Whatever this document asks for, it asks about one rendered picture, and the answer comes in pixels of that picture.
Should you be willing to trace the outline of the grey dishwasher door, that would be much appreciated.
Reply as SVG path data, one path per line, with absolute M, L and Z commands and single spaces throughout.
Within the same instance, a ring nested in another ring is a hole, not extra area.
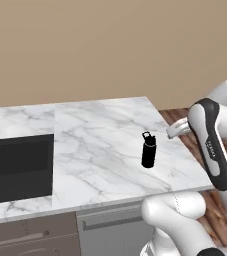
M 153 234 L 153 227 L 144 220 L 95 230 L 82 228 L 82 221 L 91 225 L 138 216 L 141 216 L 139 204 L 78 212 L 81 256 L 139 256 Z

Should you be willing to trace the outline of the brown drawer front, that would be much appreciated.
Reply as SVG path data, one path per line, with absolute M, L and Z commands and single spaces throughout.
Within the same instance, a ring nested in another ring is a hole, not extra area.
M 0 246 L 0 256 L 81 256 L 76 215 L 56 214 L 0 224 L 0 240 L 49 230 L 43 238 Z

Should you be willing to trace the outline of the black sink basin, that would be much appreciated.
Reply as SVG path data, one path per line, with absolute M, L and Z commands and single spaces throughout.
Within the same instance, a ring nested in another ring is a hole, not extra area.
M 0 203 L 52 195 L 54 135 L 0 139 Z

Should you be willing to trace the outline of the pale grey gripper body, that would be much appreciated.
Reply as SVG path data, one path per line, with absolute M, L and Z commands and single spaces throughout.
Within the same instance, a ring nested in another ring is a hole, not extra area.
M 190 133 L 191 129 L 188 124 L 188 119 L 181 118 L 177 120 L 166 129 L 166 132 L 169 139 Z

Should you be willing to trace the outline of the black water bottle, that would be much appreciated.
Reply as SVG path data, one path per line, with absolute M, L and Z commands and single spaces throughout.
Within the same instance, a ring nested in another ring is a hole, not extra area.
M 141 164 L 144 168 L 152 168 L 156 157 L 156 137 L 151 135 L 149 131 L 142 133 L 144 139 Z

